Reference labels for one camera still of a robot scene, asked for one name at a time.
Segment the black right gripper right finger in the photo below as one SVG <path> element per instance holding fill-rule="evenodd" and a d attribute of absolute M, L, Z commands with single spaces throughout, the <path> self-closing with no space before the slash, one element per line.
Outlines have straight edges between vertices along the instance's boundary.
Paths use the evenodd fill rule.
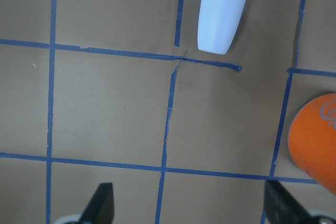
<path fill-rule="evenodd" d="M 271 224 L 318 223 L 277 180 L 265 181 L 264 212 Z"/>

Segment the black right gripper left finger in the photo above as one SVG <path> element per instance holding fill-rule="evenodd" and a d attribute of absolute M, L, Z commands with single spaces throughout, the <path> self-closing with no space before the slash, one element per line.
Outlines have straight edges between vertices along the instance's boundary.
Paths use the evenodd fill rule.
<path fill-rule="evenodd" d="M 80 223 L 112 223 L 113 219 L 113 184 L 101 183 L 82 213 Z"/>

